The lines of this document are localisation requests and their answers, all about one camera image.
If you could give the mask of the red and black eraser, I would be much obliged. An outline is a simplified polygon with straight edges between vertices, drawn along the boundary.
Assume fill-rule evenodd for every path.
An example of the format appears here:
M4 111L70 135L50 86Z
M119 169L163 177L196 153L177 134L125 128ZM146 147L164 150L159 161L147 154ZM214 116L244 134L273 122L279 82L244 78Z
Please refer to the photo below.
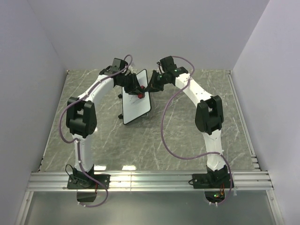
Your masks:
M140 86L140 88L141 88L141 91L137 94L137 97L138 97L139 99L143 99L144 96L145 96L145 92L144 92L145 87L142 85L142 86Z

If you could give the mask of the small black-framed whiteboard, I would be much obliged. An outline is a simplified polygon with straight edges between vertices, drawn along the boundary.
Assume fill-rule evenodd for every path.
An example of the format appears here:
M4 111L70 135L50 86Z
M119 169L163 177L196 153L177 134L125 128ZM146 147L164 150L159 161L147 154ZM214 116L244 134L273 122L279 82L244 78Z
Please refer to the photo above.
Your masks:
M146 69L138 72L136 77L141 86L143 85L145 88L148 86L148 75ZM118 118L122 120L124 125L148 114L151 111L149 92L145 92L144 98L139 99L137 95L127 94L122 87L121 94L118 95L118 98L122 100L122 113L118 115Z

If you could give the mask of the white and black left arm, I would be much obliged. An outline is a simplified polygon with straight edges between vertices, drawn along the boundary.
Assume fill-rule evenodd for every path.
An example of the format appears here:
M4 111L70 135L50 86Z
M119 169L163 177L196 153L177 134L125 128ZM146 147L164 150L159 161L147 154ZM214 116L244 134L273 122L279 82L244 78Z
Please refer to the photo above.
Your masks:
M97 126L95 103L99 102L115 86L124 91L121 98L129 95L137 100L146 98L145 87L138 81L137 75L130 71L131 62L114 58L112 65L100 71L96 81L78 97L70 97L62 112L66 116L66 126L75 144L75 166L70 179L78 181L83 188L98 183L94 175L91 155L91 136Z

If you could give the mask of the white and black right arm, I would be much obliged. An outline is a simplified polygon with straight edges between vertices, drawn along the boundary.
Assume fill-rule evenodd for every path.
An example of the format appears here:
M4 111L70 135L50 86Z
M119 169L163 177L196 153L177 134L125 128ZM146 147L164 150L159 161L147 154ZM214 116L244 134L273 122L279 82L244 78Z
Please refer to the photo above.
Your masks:
M154 70L147 92L163 91L164 85L173 84L179 88L176 95L184 93L195 105L195 125L204 137L207 157L207 173L205 185L218 187L220 184L232 182L230 166L223 155L221 129L224 122L222 99L204 90L193 78L193 72L178 67L175 56L167 56L158 62L158 70Z

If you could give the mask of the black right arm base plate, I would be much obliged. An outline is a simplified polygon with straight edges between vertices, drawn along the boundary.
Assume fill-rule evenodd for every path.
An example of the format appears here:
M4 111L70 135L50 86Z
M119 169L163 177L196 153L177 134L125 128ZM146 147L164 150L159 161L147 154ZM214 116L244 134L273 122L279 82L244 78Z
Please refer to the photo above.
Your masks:
M229 174L213 175L212 173L194 173L188 181L194 189L220 189L230 188L231 178Z

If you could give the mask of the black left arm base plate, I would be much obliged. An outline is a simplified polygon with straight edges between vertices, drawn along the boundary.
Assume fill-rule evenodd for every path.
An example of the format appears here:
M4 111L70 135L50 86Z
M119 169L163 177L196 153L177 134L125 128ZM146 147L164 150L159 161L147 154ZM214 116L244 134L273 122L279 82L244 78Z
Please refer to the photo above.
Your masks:
M94 174L92 177L102 183L106 189L109 188L109 174ZM69 176L67 183L67 189L104 189L104 187L86 176L84 176L83 179L80 179L76 178L73 174Z

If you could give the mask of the aluminium front rail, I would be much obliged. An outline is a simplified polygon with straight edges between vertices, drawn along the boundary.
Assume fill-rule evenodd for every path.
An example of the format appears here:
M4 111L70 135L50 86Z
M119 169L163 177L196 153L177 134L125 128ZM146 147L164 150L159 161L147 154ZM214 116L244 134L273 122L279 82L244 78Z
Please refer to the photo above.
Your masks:
M188 184L193 172L137 172L137 171L108 171L110 192L187 192L196 191ZM273 190L268 172L250 171L233 173L236 191ZM68 175L65 172L35 172L32 173L27 185L27 191L69 191Z

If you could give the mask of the aluminium rail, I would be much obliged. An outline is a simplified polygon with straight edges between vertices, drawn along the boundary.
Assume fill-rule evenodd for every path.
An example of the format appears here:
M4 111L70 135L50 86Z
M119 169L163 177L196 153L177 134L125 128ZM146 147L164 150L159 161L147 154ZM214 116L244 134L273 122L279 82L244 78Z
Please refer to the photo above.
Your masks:
M251 160L252 160L252 165L254 166L254 171L261 171L262 169L259 165L256 153L254 151L254 147L253 147L253 144L252 144L252 141L251 141L251 138L250 138L250 135L249 135L249 131L248 131L248 128L247 128L247 125L246 125L246 122L245 122L245 119L244 119L244 116L243 116L243 112L242 112L242 109L241 109L241 106L240 106L240 103L239 103L238 95L237 95L235 86L233 84L233 79L232 79L231 72L232 72L231 70L226 70L226 75L228 77L229 84L231 86L231 90L232 90L232 93L233 93L233 96L234 96L234 100L235 100L235 104L236 104L236 107L237 107L237 110L238 110L238 114L239 114L239 117L240 117L242 128L243 128L243 131L244 131L244 134L245 134L245 137L246 137L247 145L248 145Z
M193 172L137 172L137 171L108 171L110 192L187 192L196 191L188 184ZM250 171L233 173L236 191L273 190L268 172ZM68 175L65 172L35 172L32 173L27 185L27 191L69 191Z

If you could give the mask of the aluminium right side rail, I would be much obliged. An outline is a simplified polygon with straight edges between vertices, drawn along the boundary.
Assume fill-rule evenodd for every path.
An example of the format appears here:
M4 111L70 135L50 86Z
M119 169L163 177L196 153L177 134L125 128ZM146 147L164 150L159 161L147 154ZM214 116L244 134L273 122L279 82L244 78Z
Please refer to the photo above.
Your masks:
M237 107L237 110L238 110L238 114L239 114L239 117L240 117L242 128L243 128L243 131L244 131L244 134L245 134L245 137L246 137L247 145L248 145L251 160L252 160L252 165L254 166L254 171L261 171L262 169L259 165L256 153L254 151L254 147L253 147L253 144L252 144L252 141L251 141L251 138L250 138L250 135L249 135L249 131L248 131L248 128L247 128L247 125L246 125L246 122L245 122L245 119L244 119L244 116L243 116L243 112L242 112L242 109L241 109L241 106L240 106L240 103L239 103L238 95L237 95L235 86L233 84L233 79L232 79L231 72L232 72L231 70L226 70L226 75L228 77L229 84L231 86L231 90L232 90L232 93L233 93L233 96L234 96L234 100L235 100L235 104L236 104L236 107Z

